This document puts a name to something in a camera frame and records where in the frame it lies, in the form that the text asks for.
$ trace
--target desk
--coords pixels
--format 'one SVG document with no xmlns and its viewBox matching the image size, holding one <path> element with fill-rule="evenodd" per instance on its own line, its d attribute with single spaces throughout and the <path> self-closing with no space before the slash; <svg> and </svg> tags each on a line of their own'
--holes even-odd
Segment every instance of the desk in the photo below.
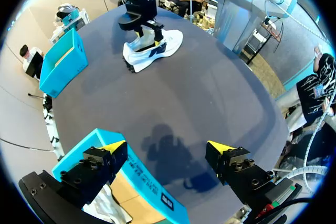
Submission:
<svg viewBox="0 0 336 224">
<path fill-rule="evenodd" d="M 208 140 L 251 151 L 265 170 L 286 142 L 286 123 L 257 77 L 232 51 L 176 14 L 158 8 L 165 29 L 183 32 L 169 58 L 134 74 L 122 58 L 120 6 L 78 33 L 89 66 L 53 101 L 65 153 L 95 128 L 121 132 L 152 175 L 188 211 L 191 223 L 223 223 L 241 206 L 205 160 Z"/>
<path fill-rule="evenodd" d="M 266 25 L 264 22 L 261 23 L 261 26 L 267 31 L 267 38 L 266 41 L 263 42 L 263 44 L 261 45 L 261 47 L 259 47 L 259 49 L 257 51 L 254 52 L 254 54 L 252 55 L 252 57 L 247 61 L 246 64 L 250 64 L 253 59 L 258 55 L 258 53 L 260 53 L 260 51 L 262 50 L 262 48 L 266 45 L 266 43 L 271 39 L 274 38 L 278 43 L 281 42 L 281 37 L 282 34 L 280 34 L 280 32 L 277 31 L 277 29 L 275 28 L 274 24 L 269 21 L 271 25 Z"/>
</svg>

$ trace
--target white sneaker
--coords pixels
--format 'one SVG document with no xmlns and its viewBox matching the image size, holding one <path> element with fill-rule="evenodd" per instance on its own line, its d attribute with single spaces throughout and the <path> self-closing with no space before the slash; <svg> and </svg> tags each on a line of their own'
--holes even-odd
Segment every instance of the white sneaker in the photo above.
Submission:
<svg viewBox="0 0 336 224">
<path fill-rule="evenodd" d="M 140 49 L 155 44 L 154 30 L 143 29 L 144 35 L 131 43 L 125 43 L 123 56 L 125 61 L 138 73 L 154 60 L 173 55 L 182 44 L 183 34 L 179 30 L 162 30 L 163 39 L 157 46 L 139 52 Z"/>
</svg>

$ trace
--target white cloth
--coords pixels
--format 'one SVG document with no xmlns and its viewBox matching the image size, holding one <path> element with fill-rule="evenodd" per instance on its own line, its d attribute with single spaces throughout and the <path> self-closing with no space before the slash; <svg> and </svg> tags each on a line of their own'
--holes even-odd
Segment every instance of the white cloth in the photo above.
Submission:
<svg viewBox="0 0 336 224">
<path fill-rule="evenodd" d="M 28 59 L 24 59 L 23 60 L 23 70 L 26 72 L 28 67 L 29 67 L 29 64 L 32 60 L 32 58 L 34 57 L 34 55 L 36 54 L 36 52 L 38 52 L 40 55 L 42 55 L 42 51 L 41 49 L 37 48 L 37 47 L 32 47 L 30 50 L 29 50 L 29 57 Z"/>
<path fill-rule="evenodd" d="M 290 90 L 287 90 L 284 94 L 282 94 L 276 100 L 276 102 L 281 110 L 298 105 L 296 109 L 286 118 L 289 133 L 292 133 L 293 131 L 297 130 L 307 123 L 302 111 L 302 107 L 301 105 L 299 105 L 300 98 L 296 85 L 294 85 Z"/>
<path fill-rule="evenodd" d="M 126 224 L 132 217 L 112 198 L 111 188 L 104 185 L 91 204 L 85 204 L 83 211 L 98 219 L 114 224 Z"/>
<path fill-rule="evenodd" d="M 143 29 L 143 34 L 142 37 L 138 37 L 131 43 L 126 42 L 123 49 L 125 60 L 134 67 L 136 73 L 148 67 L 156 59 L 173 55 L 179 49 L 183 40 L 183 34 L 179 30 L 162 30 L 163 39 L 157 46 L 137 52 L 141 48 L 154 43 L 154 30 Z M 149 57 L 153 51 L 158 50 L 164 43 L 166 43 L 164 52 L 158 52 Z"/>
</svg>

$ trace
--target laptop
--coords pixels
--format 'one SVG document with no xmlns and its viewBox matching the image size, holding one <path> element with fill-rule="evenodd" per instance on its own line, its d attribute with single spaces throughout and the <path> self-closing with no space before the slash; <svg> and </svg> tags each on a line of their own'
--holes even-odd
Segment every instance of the laptop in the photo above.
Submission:
<svg viewBox="0 0 336 224">
<path fill-rule="evenodd" d="M 42 64 L 43 57 L 38 52 L 36 52 L 31 59 L 31 62 L 26 70 L 26 74 L 32 78 L 34 78 L 34 76 L 36 75 L 36 77 L 40 79 Z"/>
</svg>

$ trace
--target black cable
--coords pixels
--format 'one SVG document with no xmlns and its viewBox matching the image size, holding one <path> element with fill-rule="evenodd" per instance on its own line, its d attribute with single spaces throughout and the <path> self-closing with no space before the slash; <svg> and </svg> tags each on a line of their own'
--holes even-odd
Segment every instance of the black cable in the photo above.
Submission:
<svg viewBox="0 0 336 224">
<path fill-rule="evenodd" d="M 38 95 L 34 95 L 34 94 L 31 94 L 31 93 L 28 93 L 28 96 L 29 97 L 37 97 L 37 98 L 42 98 L 43 99 L 43 97 L 39 97 Z"/>
<path fill-rule="evenodd" d="M 281 30 L 280 30 L 280 33 L 279 33 L 278 37 L 280 36 L 280 34 L 281 34 L 281 36 L 280 36 L 279 43 L 278 43 L 277 47 L 274 49 L 273 53 L 276 52 L 276 50 L 278 49 L 278 47 L 279 47 L 279 45 L 280 45 L 280 43 L 281 43 L 282 35 L 284 34 L 284 31 L 283 31 L 283 30 L 285 29 L 285 27 L 284 27 L 283 24 L 284 24 L 284 23 L 281 21 Z"/>
<path fill-rule="evenodd" d="M 282 203 L 280 206 L 268 211 L 264 215 L 262 215 L 259 218 L 253 220 L 252 222 L 250 222 L 249 224 L 258 224 L 261 221 L 265 220 L 267 217 L 269 217 L 273 214 L 276 214 L 277 212 L 280 212 L 284 208 L 289 207 L 291 205 L 294 205 L 294 204 L 297 204 L 297 203 L 310 203 L 310 202 L 312 202 L 312 198 L 300 198 L 300 199 L 290 200 L 290 201 Z"/>
<path fill-rule="evenodd" d="M 29 149 L 29 150 L 33 150 L 33 151 L 44 151 L 44 152 L 53 152 L 51 150 L 45 150 L 45 149 L 39 149 L 39 148 L 32 148 L 32 147 L 27 147 L 27 146 L 23 146 L 23 145 L 19 145 L 19 144 L 14 144 L 12 142 L 9 142 L 7 140 L 4 140 L 3 138 L 0 137 L 0 140 L 1 141 L 4 141 L 5 143 L 7 144 L 12 144 L 12 145 L 15 145 L 17 147 L 21 147 L 21 148 L 25 148 L 25 149 Z"/>
</svg>

